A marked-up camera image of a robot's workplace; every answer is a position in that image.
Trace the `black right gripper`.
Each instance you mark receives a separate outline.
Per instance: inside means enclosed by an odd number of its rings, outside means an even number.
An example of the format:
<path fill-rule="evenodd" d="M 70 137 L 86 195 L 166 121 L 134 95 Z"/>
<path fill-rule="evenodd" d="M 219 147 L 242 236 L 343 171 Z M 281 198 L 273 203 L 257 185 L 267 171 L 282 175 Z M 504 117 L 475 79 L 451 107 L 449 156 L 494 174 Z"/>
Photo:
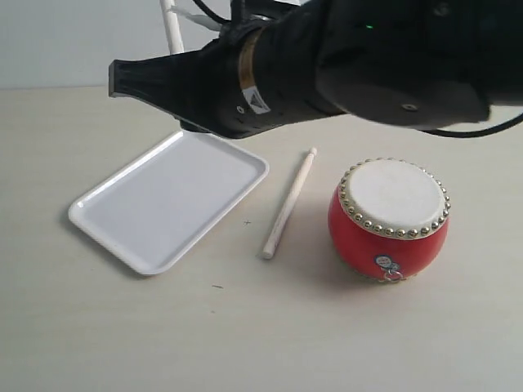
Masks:
<path fill-rule="evenodd" d="M 236 44 L 215 40 L 198 51 L 147 60 L 114 60 L 109 95 L 171 114 L 191 131 L 243 139 L 319 117 L 306 34 L 281 24 Z"/>

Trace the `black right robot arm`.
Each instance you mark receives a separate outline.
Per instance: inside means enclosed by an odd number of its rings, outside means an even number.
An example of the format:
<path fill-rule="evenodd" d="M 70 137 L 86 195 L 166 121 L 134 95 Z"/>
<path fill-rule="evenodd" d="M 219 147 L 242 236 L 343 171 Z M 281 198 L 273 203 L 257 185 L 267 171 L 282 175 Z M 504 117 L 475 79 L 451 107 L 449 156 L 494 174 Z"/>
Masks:
<path fill-rule="evenodd" d="M 519 1 L 233 1 L 196 51 L 115 60 L 108 94 L 244 139 L 350 114 L 450 136 L 522 103 Z"/>

